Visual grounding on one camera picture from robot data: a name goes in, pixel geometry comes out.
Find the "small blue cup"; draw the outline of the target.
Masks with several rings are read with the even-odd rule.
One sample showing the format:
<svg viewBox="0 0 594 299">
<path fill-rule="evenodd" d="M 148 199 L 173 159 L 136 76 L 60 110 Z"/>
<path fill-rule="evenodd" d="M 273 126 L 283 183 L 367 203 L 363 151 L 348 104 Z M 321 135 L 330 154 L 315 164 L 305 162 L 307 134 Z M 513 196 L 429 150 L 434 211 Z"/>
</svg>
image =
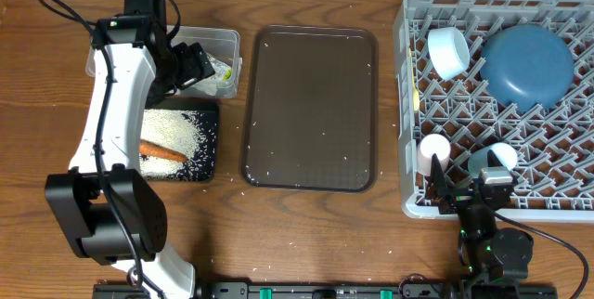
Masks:
<svg viewBox="0 0 594 299">
<path fill-rule="evenodd" d="M 499 162 L 509 171 L 518 163 L 516 150 L 506 143 L 495 143 L 475 151 L 468 159 L 468 172 L 472 178 L 478 178 L 483 168 L 488 166 L 488 152 L 492 151 Z"/>
</svg>

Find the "white tissue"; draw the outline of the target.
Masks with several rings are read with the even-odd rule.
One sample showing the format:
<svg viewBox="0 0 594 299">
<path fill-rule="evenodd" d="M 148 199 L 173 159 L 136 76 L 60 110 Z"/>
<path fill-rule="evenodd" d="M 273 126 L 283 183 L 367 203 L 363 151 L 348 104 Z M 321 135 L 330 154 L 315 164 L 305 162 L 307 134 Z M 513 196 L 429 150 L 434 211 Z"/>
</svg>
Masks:
<svg viewBox="0 0 594 299">
<path fill-rule="evenodd" d="M 184 93 L 187 96 L 201 97 L 201 98 L 229 98 L 234 94 L 235 86 L 231 77 L 223 81 L 222 76 L 226 70 L 232 68 L 232 60 L 229 58 L 217 58 L 208 53 L 207 58 L 214 69 L 214 75 L 209 76 L 190 88 L 186 89 Z"/>
</svg>

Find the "pink cup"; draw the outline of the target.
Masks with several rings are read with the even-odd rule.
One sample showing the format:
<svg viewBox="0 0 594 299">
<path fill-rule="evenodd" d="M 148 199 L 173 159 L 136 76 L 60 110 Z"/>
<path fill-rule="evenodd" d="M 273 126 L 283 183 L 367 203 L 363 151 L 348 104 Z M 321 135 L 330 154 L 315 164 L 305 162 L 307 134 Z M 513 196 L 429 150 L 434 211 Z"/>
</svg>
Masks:
<svg viewBox="0 0 594 299">
<path fill-rule="evenodd" d="M 450 158 L 451 145 L 446 137 L 439 134 L 425 136 L 417 146 L 417 172 L 429 176 L 432 169 L 432 157 L 437 156 L 441 168 L 446 170 Z"/>
</svg>

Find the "green snack wrapper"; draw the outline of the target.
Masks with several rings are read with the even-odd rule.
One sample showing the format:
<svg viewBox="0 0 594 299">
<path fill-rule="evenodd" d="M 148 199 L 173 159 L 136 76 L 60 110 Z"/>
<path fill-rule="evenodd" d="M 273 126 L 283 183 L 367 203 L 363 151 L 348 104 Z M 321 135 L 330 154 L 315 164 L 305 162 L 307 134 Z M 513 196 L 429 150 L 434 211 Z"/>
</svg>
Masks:
<svg viewBox="0 0 594 299">
<path fill-rule="evenodd" d="M 226 70 L 225 73 L 222 76 L 222 80 L 223 81 L 228 80 L 231 77 L 232 72 L 233 72 L 233 69 L 232 68 L 229 68 L 228 70 Z"/>
</svg>

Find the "orange carrot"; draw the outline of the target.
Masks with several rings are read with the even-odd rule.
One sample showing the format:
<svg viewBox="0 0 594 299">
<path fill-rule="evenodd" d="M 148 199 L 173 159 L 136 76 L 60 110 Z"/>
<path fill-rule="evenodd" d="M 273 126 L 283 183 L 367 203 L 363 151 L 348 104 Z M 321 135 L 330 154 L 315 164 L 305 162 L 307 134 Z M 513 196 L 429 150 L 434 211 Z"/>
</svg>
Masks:
<svg viewBox="0 0 594 299">
<path fill-rule="evenodd" d="M 178 163 L 184 163 L 187 161 L 186 155 L 171 149 L 164 148 L 144 139 L 140 140 L 139 152 L 143 156 L 155 157 Z"/>
</svg>

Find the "dark blue plate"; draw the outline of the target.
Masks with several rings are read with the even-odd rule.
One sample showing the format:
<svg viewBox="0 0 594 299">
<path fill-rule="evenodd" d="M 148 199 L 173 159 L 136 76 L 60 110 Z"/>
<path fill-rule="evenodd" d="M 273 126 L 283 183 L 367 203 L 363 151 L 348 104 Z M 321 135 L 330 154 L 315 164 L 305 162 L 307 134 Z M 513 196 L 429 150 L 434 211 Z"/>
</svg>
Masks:
<svg viewBox="0 0 594 299">
<path fill-rule="evenodd" d="M 481 51 L 481 79 L 498 103 L 518 111 L 548 110 L 562 100 L 574 79 L 574 60 L 556 33 L 524 24 L 496 33 Z"/>
</svg>

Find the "light blue rice bowl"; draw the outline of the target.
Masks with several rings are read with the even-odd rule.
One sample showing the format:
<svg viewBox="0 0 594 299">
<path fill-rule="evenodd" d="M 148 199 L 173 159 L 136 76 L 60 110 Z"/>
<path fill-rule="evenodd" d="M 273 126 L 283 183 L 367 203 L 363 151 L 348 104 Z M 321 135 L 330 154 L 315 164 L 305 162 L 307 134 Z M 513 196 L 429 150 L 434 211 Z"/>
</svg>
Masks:
<svg viewBox="0 0 594 299">
<path fill-rule="evenodd" d="M 469 68 L 470 50 L 459 29 L 430 30 L 427 45 L 433 68 L 442 80 L 451 80 Z"/>
</svg>

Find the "yellow plastic spoon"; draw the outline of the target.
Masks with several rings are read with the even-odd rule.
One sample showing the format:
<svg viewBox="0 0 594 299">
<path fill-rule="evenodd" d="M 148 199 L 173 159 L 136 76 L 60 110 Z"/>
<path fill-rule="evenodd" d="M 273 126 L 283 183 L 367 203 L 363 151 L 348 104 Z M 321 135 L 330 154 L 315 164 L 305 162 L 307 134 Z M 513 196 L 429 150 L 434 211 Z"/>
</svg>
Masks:
<svg viewBox="0 0 594 299">
<path fill-rule="evenodd" d="M 419 111 L 420 109 L 420 92 L 417 88 L 417 79 L 416 79 L 416 70 L 414 59 L 412 58 L 412 50 L 408 49 L 408 58 L 411 64 L 411 85 L 412 85 L 412 99 L 413 99 L 413 110 L 414 112 Z"/>
</svg>

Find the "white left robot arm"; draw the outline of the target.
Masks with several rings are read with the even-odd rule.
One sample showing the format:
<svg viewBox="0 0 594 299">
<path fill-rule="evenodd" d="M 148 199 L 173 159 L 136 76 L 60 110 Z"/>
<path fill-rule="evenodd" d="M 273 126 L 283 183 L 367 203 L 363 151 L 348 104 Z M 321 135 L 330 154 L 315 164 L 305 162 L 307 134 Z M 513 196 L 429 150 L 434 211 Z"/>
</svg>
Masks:
<svg viewBox="0 0 594 299">
<path fill-rule="evenodd" d="M 167 240 L 163 201 L 140 173 L 143 116 L 214 73 L 198 44 L 177 43 L 166 24 L 173 0 L 124 0 L 123 12 L 86 21 L 95 82 L 79 146 L 45 199 L 73 253 L 123 271 L 96 298 L 205 298 L 196 268 Z"/>
</svg>

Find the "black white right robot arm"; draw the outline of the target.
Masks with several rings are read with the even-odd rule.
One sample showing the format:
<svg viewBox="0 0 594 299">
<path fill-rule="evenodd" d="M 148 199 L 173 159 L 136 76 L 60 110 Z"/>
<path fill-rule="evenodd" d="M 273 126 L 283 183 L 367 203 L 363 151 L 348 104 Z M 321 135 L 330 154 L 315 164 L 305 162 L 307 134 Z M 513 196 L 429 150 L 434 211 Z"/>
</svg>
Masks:
<svg viewBox="0 0 594 299">
<path fill-rule="evenodd" d="M 466 188 L 447 185 L 436 155 L 432 156 L 429 199 L 438 203 L 441 215 L 456 215 L 460 223 L 458 257 L 470 275 L 447 283 L 441 298 L 518 298 L 519 281 L 528 277 L 534 240 L 516 228 L 498 228 L 496 210 L 510 202 L 510 171 L 493 151 L 487 166 Z"/>
</svg>

